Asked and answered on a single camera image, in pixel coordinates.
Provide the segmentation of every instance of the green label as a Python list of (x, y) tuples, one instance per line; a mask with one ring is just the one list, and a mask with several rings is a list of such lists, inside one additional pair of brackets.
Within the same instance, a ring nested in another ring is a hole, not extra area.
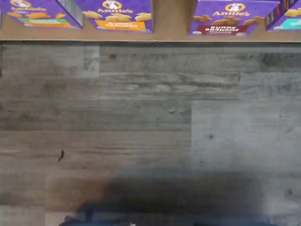
[(68, 21), (66, 19), (36, 19), (31, 20), (28, 18), (19, 18), (23, 23), (32, 23), (32, 24), (66, 24)]

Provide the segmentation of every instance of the red label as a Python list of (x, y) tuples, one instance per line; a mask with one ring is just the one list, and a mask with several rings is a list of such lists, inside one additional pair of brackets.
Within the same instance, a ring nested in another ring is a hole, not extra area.
[(248, 25), (238, 26), (212, 26), (212, 25), (200, 25), (198, 31), (202, 34), (225, 34), (225, 35), (241, 35), (246, 34)]

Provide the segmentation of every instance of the purple cereal box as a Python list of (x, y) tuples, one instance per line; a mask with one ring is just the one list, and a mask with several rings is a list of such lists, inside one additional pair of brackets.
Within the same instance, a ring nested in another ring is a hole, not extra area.
[(97, 29), (153, 32), (151, 0), (76, 0)]
[(301, 31), (301, 1), (281, 0), (266, 19), (268, 32)]
[(81, 29), (83, 24), (73, 0), (0, 0), (0, 10), (28, 27)]
[(247, 36), (278, 4), (278, 0), (198, 0), (190, 33)]

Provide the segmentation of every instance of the gray wood floor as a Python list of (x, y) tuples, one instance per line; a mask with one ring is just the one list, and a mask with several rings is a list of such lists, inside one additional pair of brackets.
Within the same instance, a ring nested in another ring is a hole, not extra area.
[(300, 225), (301, 48), (6, 44), (1, 57), (0, 226), (57, 226), (86, 204), (147, 226)]

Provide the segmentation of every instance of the bunny logo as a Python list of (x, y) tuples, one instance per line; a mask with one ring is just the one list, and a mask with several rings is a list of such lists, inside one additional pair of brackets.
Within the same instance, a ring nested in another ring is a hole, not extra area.
[(242, 3), (232, 3), (225, 7), (225, 9), (229, 12), (239, 12), (241, 10), (244, 10), (246, 6)]
[(29, 2), (25, 0), (11, 0), (10, 3), (14, 6), (21, 7), (21, 8), (29, 8), (32, 6)]
[(109, 9), (119, 9), (122, 7), (122, 4), (118, 1), (107, 0), (103, 3), (103, 7), (106, 7)]

